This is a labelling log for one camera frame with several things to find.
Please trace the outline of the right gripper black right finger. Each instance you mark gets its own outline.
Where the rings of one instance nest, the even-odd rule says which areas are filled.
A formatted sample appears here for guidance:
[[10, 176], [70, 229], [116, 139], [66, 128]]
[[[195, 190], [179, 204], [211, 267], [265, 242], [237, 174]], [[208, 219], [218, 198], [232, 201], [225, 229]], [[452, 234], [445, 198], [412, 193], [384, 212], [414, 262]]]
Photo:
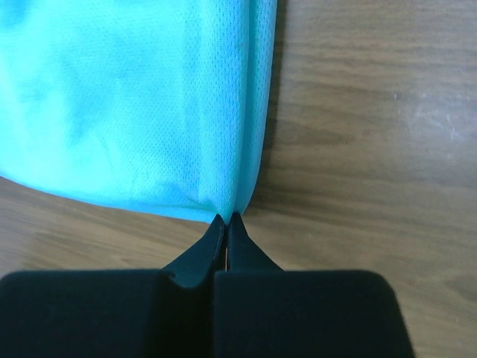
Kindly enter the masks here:
[[412, 357], [394, 290], [365, 270], [285, 271], [247, 234], [227, 228], [214, 277], [216, 357]]

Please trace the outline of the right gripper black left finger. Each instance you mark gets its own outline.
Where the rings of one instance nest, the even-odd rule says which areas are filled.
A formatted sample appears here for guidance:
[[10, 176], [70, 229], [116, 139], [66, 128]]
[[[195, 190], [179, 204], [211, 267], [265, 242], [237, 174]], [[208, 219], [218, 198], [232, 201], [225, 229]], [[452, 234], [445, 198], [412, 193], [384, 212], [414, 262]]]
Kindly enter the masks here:
[[161, 269], [16, 271], [1, 279], [3, 357], [210, 357], [226, 226]]

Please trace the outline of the teal t shirt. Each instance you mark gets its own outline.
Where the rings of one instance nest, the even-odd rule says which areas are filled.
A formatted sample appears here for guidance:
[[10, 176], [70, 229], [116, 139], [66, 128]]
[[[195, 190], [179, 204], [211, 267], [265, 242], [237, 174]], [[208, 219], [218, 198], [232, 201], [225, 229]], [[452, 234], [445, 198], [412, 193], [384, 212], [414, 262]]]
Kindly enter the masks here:
[[1, 175], [142, 213], [250, 203], [275, 1], [3, 1]]

